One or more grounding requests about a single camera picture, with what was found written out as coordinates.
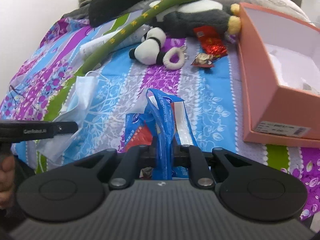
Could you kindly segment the left hand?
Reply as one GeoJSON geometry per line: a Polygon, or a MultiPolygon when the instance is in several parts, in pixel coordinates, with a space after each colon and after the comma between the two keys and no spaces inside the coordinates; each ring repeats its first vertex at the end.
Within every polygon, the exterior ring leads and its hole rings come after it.
{"type": "Polygon", "coordinates": [[[15,189],[15,158],[13,155],[7,156],[1,162],[1,209],[12,206],[15,189]]]}

